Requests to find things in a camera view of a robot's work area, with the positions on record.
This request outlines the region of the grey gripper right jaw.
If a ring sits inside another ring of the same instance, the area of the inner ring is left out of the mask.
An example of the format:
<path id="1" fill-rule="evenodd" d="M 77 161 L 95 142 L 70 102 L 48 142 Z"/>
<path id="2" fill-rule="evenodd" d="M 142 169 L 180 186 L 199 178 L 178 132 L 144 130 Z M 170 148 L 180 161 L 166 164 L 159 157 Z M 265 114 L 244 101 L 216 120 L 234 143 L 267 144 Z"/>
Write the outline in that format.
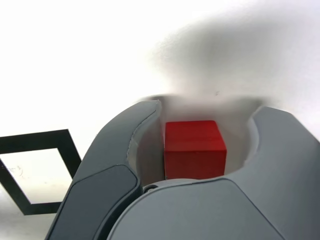
<path id="1" fill-rule="evenodd" d="M 158 187 L 119 217 L 110 240 L 317 240 L 320 143 L 290 113 L 248 120 L 248 159 L 230 174 Z"/>

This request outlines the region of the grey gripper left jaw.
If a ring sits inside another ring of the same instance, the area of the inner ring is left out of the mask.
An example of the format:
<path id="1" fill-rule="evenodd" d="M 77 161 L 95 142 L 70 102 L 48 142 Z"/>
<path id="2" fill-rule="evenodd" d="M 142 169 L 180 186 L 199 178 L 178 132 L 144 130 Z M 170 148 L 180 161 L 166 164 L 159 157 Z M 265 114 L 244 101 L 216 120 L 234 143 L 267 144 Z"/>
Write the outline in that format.
<path id="1" fill-rule="evenodd" d="M 47 233 L 48 240 L 102 240 L 143 187 L 165 179 L 159 100 L 110 120 L 87 150 Z"/>

